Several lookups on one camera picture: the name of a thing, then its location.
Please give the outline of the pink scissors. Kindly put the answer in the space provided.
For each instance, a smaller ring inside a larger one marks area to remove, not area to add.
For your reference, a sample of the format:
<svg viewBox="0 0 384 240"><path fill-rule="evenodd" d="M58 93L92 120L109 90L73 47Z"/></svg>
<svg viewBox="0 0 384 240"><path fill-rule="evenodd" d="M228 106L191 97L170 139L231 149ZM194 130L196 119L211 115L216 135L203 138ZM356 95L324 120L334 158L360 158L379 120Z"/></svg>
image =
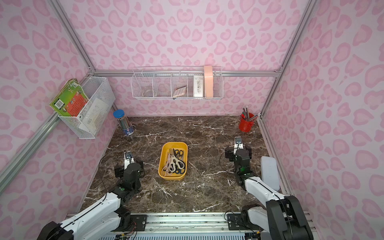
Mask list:
<svg viewBox="0 0 384 240"><path fill-rule="evenodd" d="M173 150L169 149L166 163L161 170L161 176L162 177L171 176L175 172L175 170L176 170L176 167L173 160Z"/></svg>

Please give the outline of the cream handled scissors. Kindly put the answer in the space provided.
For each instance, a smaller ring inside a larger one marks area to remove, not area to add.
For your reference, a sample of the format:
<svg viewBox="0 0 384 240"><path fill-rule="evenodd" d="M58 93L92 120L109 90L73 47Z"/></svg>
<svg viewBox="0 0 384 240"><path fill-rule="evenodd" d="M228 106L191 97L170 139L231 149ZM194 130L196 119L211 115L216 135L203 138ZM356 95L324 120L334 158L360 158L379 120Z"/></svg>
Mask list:
<svg viewBox="0 0 384 240"><path fill-rule="evenodd" d="M186 164L185 162L182 160L179 160L177 159L175 156L174 156L174 152L173 152L173 160L174 160L174 163L175 163L175 167L176 167L176 170L177 169L186 169Z"/></svg>

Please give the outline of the yellow plastic storage box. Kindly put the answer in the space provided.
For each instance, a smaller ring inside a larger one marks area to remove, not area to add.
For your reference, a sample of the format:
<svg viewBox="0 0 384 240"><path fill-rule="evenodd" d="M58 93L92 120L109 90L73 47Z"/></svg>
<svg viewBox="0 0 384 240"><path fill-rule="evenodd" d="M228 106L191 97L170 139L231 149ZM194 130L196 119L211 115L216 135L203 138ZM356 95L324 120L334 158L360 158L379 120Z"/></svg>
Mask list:
<svg viewBox="0 0 384 240"><path fill-rule="evenodd" d="M180 181L187 173L188 146L184 142L168 142L163 145L158 174L169 181Z"/></svg>

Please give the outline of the all black scissors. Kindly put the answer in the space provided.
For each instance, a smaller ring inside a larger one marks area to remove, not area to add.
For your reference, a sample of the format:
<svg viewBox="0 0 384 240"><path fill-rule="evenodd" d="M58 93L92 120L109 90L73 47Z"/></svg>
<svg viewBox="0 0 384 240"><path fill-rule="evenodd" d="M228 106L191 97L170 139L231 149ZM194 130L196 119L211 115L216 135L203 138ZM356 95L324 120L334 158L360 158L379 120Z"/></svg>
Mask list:
<svg viewBox="0 0 384 240"><path fill-rule="evenodd" d="M174 156L177 159L179 159L179 160L183 159L183 156L184 156L184 151L183 150L173 149L173 152L174 152Z"/></svg>

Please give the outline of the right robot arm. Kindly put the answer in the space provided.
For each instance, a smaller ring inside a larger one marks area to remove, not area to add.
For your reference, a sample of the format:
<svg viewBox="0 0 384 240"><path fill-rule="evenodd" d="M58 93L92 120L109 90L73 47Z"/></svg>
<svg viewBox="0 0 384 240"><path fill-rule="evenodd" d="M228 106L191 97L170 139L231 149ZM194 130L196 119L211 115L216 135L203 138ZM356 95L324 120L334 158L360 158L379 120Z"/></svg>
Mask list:
<svg viewBox="0 0 384 240"><path fill-rule="evenodd" d="M263 207L244 207L241 224L269 233L273 240L312 240L314 238L300 201L268 186L251 170L252 149L235 144L225 149L225 158L234 163L236 182Z"/></svg>

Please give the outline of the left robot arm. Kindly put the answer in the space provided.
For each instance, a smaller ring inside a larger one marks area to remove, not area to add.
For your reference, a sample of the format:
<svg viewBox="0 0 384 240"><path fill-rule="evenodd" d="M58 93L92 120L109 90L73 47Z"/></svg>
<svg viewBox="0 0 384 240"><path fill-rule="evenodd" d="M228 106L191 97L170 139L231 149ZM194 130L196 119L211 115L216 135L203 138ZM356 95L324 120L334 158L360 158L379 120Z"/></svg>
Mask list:
<svg viewBox="0 0 384 240"><path fill-rule="evenodd" d="M142 161L132 161L125 167L115 168L118 181L106 194L90 207L60 223L46 224L39 240L98 240L110 232L124 234L138 232L146 220L131 217L131 211L124 206L140 192L140 179L145 176Z"/></svg>

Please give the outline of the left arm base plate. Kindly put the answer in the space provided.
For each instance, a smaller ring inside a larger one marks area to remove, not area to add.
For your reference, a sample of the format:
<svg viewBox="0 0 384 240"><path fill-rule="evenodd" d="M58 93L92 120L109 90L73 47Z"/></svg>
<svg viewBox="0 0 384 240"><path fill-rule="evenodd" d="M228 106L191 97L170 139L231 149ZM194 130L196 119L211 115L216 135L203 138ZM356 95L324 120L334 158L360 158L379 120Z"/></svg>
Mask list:
<svg viewBox="0 0 384 240"><path fill-rule="evenodd" d="M130 233L132 231L144 232L147 225L148 215L129 215L122 218L122 224L119 226L119 231Z"/></svg>

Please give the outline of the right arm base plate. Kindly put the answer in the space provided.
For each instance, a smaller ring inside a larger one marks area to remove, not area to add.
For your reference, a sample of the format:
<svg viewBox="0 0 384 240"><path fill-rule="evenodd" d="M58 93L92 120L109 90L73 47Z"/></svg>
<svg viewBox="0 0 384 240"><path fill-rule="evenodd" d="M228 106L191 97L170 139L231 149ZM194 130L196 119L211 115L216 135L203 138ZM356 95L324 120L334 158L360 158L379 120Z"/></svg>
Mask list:
<svg viewBox="0 0 384 240"><path fill-rule="evenodd" d="M228 229L230 231L235 230L249 230L249 231L259 231L261 228L257 225L245 222L241 214L235 214L233 212L225 213L224 219L228 223Z"/></svg>

